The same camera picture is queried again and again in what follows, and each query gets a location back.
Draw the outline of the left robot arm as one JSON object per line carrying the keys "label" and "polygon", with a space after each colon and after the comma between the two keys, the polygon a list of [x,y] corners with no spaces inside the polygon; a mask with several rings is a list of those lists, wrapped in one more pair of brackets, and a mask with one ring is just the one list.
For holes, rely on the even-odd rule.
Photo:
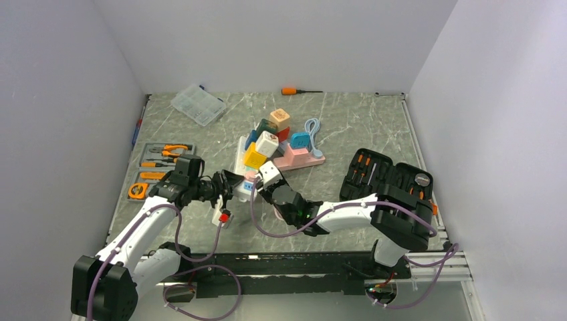
{"label": "left robot arm", "polygon": [[104,249],[94,256],[81,256],[74,264],[70,310],[87,320],[129,320],[138,300],[157,283],[171,276],[187,279],[212,257],[193,258],[189,247],[177,240],[162,244],[147,260],[145,251],[160,232],[192,201],[210,202],[222,228],[231,220],[226,204],[243,175],[221,170],[206,178],[204,160],[183,154],[175,167],[149,190],[141,210]]}

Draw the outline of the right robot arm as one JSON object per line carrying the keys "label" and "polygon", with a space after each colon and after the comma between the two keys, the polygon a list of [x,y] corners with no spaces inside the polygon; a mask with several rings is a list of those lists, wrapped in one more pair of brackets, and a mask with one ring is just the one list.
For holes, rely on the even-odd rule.
{"label": "right robot arm", "polygon": [[410,251],[425,251],[431,237],[433,206],[427,200],[382,185],[377,193],[342,202],[309,201],[293,190],[284,178],[257,177],[253,187],[283,220],[312,237],[343,229],[373,227],[380,237],[368,260],[372,275],[383,278]]}

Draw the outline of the blue cube socket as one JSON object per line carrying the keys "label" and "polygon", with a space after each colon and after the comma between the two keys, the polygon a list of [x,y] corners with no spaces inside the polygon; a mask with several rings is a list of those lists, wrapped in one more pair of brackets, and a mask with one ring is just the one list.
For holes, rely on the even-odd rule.
{"label": "blue cube socket", "polygon": [[247,151],[247,150],[249,149],[250,145],[251,145],[253,142],[256,142],[256,141],[257,141],[257,138],[258,138],[258,133],[257,133],[256,129],[253,129],[253,130],[249,133],[249,135],[247,136],[247,138],[246,138],[246,141],[245,141],[245,151]]}

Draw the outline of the light blue power strip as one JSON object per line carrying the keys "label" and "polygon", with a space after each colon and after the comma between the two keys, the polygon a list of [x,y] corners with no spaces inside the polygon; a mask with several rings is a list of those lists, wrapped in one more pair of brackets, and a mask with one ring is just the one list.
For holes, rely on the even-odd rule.
{"label": "light blue power strip", "polygon": [[[323,158],[323,153],[321,150],[317,149],[316,145],[315,145],[315,138],[316,138],[316,134],[318,133],[318,131],[320,130],[320,120],[318,118],[309,118],[305,121],[304,123],[304,131],[302,132],[307,132],[310,134],[311,137],[311,141],[310,144],[308,146],[308,148],[306,148],[308,150],[308,152],[311,153],[311,155],[315,158],[315,159],[322,159]],[[288,145],[290,147],[289,144],[290,138],[279,143],[279,147],[278,147],[278,151],[283,154],[284,153],[284,147],[286,145]]]}

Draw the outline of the red cube socket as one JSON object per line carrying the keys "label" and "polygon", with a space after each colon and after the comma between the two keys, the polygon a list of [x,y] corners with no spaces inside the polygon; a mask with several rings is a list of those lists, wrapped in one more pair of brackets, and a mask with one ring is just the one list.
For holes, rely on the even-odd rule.
{"label": "red cube socket", "polygon": [[276,136],[277,136],[279,142],[283,142],[283,141],[288,139],[289,134],[290,134],[290,127],[288,126],[284,129],[280,130],[279,132],[277,132]]}

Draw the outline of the pink power strip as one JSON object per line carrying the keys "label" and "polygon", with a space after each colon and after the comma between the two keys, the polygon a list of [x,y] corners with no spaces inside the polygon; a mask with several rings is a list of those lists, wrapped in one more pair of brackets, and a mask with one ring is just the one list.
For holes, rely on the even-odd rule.
{"label": "pink power strip", "polygon": [[[282,172],[302,169],[306,167],[312,167],[317,165],[322,165],[326,158],[323,156],[322,159],[315,159],[306,148],[292,149],[289,146],[285,147],[284,154],[273,159],[268,159],[267,161],[272,161],[274,165]],[[258,170],[249,168],[250,171],[244,176],[249,181],[252,181],[253,176],[258,172]]]}

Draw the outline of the grey tool tray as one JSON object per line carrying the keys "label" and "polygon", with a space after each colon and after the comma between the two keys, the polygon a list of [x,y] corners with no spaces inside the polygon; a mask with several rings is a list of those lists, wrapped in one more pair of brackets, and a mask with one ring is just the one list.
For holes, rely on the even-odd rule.
{"label": "grey tool tray", "polygon": [[196,146],[189,143],[148,142],[135,166],[135,171],[127,184],[125,199],[143,201],[149,191],[169,171],[175,168],[182,154],[195,154]]}

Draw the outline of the light blue plug adapter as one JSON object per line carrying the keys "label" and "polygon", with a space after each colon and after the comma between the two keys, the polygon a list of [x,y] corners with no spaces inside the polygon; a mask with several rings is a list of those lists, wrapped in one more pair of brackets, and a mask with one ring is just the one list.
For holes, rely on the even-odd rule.
{"label": "light blue plug adapter", "polygon": [[290,137],[290,147],[292,149],[308,148],[311,141],[310,134],[307,132],[296,132]]}

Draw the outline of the black tool case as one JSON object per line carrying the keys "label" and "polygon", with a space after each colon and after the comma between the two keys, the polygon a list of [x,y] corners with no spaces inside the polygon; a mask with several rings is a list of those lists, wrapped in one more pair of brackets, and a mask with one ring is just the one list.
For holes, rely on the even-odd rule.
{"label": "black tool case", "polygon": [[424,201],[433,199],[432,174],[367,148],[353,156],[339,192],[340,201],[349,201],[376,193],[381,184],[392,185]]}

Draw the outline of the clear plastic organizer box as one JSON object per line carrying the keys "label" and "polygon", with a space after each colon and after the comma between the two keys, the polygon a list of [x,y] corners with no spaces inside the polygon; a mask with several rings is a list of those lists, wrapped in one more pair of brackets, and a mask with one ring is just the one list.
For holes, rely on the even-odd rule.
{"label": "clear plastic organizer box", "polygon": [[171,100],[171,106],[200,126],[209,125],[220,117],[227,107],[224,101],[195,84],[178,92]]}

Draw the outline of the dark green cube socket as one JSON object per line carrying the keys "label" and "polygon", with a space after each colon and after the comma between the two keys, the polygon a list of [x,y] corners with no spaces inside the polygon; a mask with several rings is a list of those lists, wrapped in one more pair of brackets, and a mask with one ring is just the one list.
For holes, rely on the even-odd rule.
{"label": "dark green cube socket", "polygon": [[268,132],[274,135],[278,133],[277,124],[265,118],[262,118],[259,121],[259,124],[257,125],[255,130],[258,136],[263,132]]}

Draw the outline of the white power strip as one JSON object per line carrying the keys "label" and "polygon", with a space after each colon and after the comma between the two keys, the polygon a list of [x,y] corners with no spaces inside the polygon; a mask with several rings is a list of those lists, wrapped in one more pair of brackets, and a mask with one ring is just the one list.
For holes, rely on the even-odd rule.
{"label": "white power strip", "polygon": [[[243,157],[245,156],[245,143],[247,141],[247,138],[245,136],[240,136],[238,142],[237,142],[237,150],[235,153],[235,163],[233,166],[233,170],[232,172],[237,174],[237,175],[241,175],[241,176],[245,176],[247,172],[250,171],[250,169],[248,169],[243,162]],[[251,192],[252,192],[252,181],[249,181],[248,179],[244,178],[243,181],[241,181],[233,190],[233,195],[234,197],[244,203],[244,202],[248,202],[250,201],[250,197],[251,197]]]}

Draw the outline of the white cube socket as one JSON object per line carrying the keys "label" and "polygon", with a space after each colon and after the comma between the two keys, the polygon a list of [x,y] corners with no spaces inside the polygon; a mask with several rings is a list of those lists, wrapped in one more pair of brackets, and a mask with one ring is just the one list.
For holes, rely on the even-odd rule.
{"label": "white cube socket", "polygon": [[279,147],[279,138],[268,131],[263,131],[255,142],[255,151],[265,157],[272,157]]}

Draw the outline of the yellow cube socket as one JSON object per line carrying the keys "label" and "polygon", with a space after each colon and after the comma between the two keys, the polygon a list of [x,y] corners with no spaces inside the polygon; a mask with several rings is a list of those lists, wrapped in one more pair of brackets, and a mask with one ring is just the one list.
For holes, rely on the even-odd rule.
{"label": "yellow cube socket", "polygon": [[245,151],[243,156],[243,164],[246,167],[258,170],[267,160],[267,157],[255,149],[255,143],[252,142]]}

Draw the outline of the beige cube socket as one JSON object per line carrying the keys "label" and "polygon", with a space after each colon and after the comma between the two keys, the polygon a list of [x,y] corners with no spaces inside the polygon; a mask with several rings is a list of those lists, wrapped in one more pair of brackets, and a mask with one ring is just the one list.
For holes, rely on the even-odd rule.
{"label": "beige cube socket", "polygon": [[276,125],[277,132],[290,126],[290,115],[282,108],[270,112],[269,120]]}

